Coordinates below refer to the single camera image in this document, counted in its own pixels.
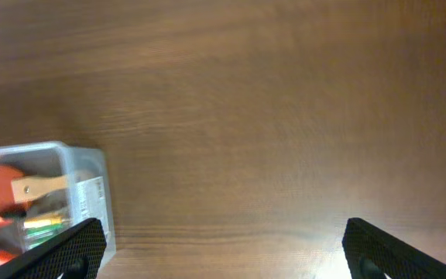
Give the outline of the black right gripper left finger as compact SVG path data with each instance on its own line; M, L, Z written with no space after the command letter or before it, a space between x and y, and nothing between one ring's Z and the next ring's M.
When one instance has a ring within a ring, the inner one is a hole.
M95 279L106 246L101 221L85 219L0 265L0 279Z

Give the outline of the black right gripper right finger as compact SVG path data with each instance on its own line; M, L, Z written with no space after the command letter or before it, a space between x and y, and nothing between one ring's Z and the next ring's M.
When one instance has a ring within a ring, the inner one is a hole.
M446 264L360 218L347 221L342 247L352 279L446 279Z

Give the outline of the clear case of screwdrivers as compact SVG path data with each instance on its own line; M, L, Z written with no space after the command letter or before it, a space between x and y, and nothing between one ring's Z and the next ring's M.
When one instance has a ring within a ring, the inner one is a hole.
M23 242L26 250L45 243L70 226L70 218L63 213L48 213L27 219L22 225Z

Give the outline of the orange scraper with wooden handle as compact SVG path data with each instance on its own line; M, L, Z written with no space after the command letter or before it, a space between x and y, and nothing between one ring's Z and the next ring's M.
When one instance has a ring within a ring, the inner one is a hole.
M51 192L67 188L67 175L40 177L0 165L0 212L13 205L28 203Z

